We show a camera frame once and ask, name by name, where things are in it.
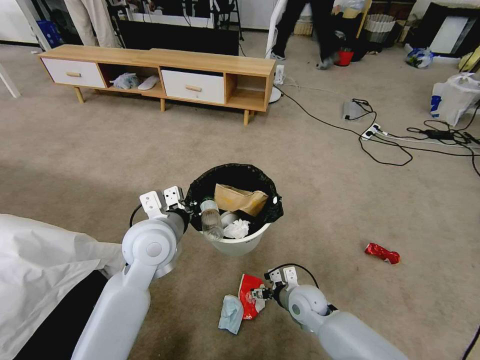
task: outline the red bucket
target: red bucket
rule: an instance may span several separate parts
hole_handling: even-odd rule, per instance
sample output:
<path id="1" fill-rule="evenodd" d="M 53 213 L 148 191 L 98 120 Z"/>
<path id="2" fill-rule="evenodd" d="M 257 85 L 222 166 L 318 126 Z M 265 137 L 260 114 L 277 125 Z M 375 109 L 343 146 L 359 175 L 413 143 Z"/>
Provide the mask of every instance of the red bucket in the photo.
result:
<path id="1" fill-rule="evenodd" d="M 338 60 L 335 61 L 335 65 L 337 66 L 348 66 L 350 65 L 350 61 L 352 61 L 352 57 L 354 56 L 353 51 L 338 51 Z"/>

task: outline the black pants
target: black pants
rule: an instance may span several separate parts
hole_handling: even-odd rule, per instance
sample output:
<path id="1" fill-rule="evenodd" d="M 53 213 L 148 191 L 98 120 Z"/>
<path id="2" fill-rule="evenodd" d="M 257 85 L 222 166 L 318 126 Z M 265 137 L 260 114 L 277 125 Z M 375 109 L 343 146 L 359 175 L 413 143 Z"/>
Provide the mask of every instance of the black pants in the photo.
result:
<path id="1" fill-rule="evenodd" d="M 328 58 L 340 48 L 339 39 L 334 34 L 332 8 L 334 0 L 288 0 L 286 9 L 277 24 L 278 34 L 273 52 L 282 54 L 287 46 L 290 34 L 306 3 L 310 3 L 313 16 L 313 27 L 320 45 L 320 58 Z"/>

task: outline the person's leg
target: person's leg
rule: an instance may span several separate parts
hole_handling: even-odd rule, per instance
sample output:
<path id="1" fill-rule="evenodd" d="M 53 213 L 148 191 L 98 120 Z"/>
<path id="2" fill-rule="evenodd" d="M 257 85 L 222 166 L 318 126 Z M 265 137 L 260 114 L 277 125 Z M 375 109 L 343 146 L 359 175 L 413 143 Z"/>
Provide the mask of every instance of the person's leg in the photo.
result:
<path id="1" fill-rule="evenodd" d="M 288 0 L 286 3 L 285 11 L 276 26 L 278 32 L 276 34 L 276 43 L 272 48 L 272 52 L 279 58 L 285 58 L 287 41 L 290 34 L 294 31 L 295 23 L 299 19 L 306 3 L 307 0 Z"/>
<path id="2" fill-rule="evenodd" d="M 114 33 L 110 21 L 106 0 L 82 0 L 90 15 L 91 23 L 95 29 L 96 38 L 102 48 L 120 48 L 120 43 Z"/>
<path id="3" fill-rule="evenodd" d="M 332 9 L 334 0 L 310 0 L 322 61 L 332 57 L 339 49 L 340 42 L 334 33 Z"/>
<path id="4" fill-rule="evenodd" d="M 92 30 L 89 13 L 82 1 L 65 0 L 65 5 L 83 45 L 98 46 L 97 39 L 95 39 L 94 31 Z"/>

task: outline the white sheet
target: white sheet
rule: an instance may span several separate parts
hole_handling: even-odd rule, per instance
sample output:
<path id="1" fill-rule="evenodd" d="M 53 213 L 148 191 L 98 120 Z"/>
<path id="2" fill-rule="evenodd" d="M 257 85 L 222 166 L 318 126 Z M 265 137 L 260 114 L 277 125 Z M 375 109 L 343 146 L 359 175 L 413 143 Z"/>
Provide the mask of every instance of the white sheet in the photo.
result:
<path id="1" fill-rule="evenodd" d="M 124 266 L 122 247 L 0 214 L 0 360 L 13 359 L 63 297 L 93 270 Z"/>

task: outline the white drawer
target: white drawer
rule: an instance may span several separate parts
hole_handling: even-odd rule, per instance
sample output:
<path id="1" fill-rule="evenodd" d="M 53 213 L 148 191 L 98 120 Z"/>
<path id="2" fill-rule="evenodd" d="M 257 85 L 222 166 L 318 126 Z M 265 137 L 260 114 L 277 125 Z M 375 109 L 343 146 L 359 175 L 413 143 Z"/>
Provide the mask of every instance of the white drawer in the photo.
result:
<path id="1" fill-rule="evenodd" d="M 162 70 L 168 97 L 225 104 L 224 77 L 192 72 Z"/>
<path id="2" fill-rule="evenodd" d="M 102 75 L 94 62 L 50 58 L 41 60 L 56 83 L 105 88 Z"/>

